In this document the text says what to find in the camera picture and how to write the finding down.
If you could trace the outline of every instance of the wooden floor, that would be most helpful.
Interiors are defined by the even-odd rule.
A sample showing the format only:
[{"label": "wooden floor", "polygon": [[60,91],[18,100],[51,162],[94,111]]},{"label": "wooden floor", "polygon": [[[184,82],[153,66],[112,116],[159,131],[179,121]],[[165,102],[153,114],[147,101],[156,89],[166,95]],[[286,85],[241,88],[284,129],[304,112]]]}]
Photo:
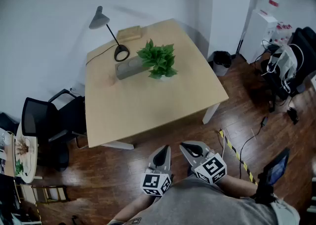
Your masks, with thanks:
[{"label": "wooden floor", "polygon": [[[171,146],[174,181],[179,181],[187,173],[187,162],[179,149],[182,141],[203,141],[216,152],[222,152],[222,139],[218,134],[222,128],[232,144],[240,150],[244,141],[252,136],[252,132],[258,132],[264,116],[268,116],[268,123],[256,139],[247,143],[242,153],[243,159],[257,178],[274,156],[289,147],[291,154],[288,167],[285,175],[276,183],[275,193],[304,215],[312,196],[312,160],[316,153],[314,88],[309,87],[293,98],[291,105],[297,109],[299,116],[299,122],[293,125],[286,113],[288,102],[277,107],[274,113],[268,112],[269,92],[256,91],[264,82],[260,82],[262,78],[254,75],[253,66],[248,65],[241,57],[237,57],[226,76],[219,79],[229,100],[220,105],[207,125],[202,124],[205,111],[196,113],[124,140],[134,144],[134,150],[106,147],[79,150],[74,142],[70,142],[70,165],[66,171],[58,173],[40,168],[44,180],[33,182],[34,185],[65,185],[71,199],[67,203],[39,205],[43,224],[57,225],[64,222],[71,225],[72,215],[78,216],[86,225],[106,224],[141,193],[140,173],[147,165],[147,157],[155,149],[165,144]],[[227,146],[224,160],[228,173],[238,177],[238,160]],[[244,170],[242,178],[248,180]]]}]

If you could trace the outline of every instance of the round white table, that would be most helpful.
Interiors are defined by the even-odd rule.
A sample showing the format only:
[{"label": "round white table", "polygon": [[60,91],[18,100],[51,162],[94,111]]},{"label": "round white table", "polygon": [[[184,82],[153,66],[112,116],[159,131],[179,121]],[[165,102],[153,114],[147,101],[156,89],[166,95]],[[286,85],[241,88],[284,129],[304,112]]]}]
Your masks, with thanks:
[{"label": "round white table", "polygon": [[16,145],[15,145],[15,161],[20,160],[23,163],[24,171],[19,174],[25,183],[31,183],[35,177],[36,165],[38,161],[38,139],[37,137],[32,136],[23,136],[22,134],[22,126],[19,124],[17,133],[16,133],[16,142],[18,142],[21,138],[25,138],[29,140],[30,147],[33,148],[32,151],[29,151],[25,155],[17,155]]}]

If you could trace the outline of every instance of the gray shirt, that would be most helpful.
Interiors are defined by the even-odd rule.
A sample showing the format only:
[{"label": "gray shirt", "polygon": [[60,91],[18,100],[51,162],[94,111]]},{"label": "gray shirt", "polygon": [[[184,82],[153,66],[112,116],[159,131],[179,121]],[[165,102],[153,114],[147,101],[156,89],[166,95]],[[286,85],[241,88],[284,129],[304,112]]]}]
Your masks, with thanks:
[{"label": "gray shirt", "polygon": [[251,198],[228,197],[218,187],[188,177],[172,185],[160,200],[126,225],[274,225],[282,224],[280,219],[271,205],[256,204]]}]

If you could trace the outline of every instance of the black lamp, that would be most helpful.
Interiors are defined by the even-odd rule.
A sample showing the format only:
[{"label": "black lamp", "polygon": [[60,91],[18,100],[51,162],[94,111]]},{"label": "black lamp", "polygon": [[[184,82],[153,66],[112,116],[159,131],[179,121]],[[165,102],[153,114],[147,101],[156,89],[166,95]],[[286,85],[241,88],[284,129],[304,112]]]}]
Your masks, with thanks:
[{"label": "black lamp", "polygon": [[[129,56],[129,50],[128,48],[123,45],[123,44],[119,44],[118,40],[115,38],[115,36],[113,35],[108,23],[110,21],[109,17],[105,16],[104,14],[102,14],[102,9],[103,7],[102,6],[98,6],[96,12],[95,12],[95,15],[89,25],[89,28],[92,29],[92,30],[95,30],[95,29],[98,29],[100,27],[103,27],[104,25],[107,25],[109,31],[111,32],[114,40],[117,42],[118,46],[117,48],[115,49],[115,52],[114,52],[114,59],[115,61],[117,62],[122,62],[124,61],[125,59],[128,58]],[[124,58],[124,59],[121,59],[121,60],[118,60],[117,59],[117,56],[120,52],[123,52],[123,51],[126,51],[127,52],[127,56]]]}]

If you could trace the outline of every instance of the lamp shade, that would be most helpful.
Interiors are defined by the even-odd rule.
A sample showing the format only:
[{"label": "lamp shade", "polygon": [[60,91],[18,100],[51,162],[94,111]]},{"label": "lamp shade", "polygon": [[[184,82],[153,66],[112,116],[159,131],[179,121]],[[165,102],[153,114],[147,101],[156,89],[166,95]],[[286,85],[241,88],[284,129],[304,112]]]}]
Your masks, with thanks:
[{"label": "lamp shade", "polygon": [[104,25],[107,25],[110,21],[109,17],[102,14],[102,6],[98,6],[95,15],[89,25],[89,28],[92,30],[98,29],[100,27],[103,27]]}]

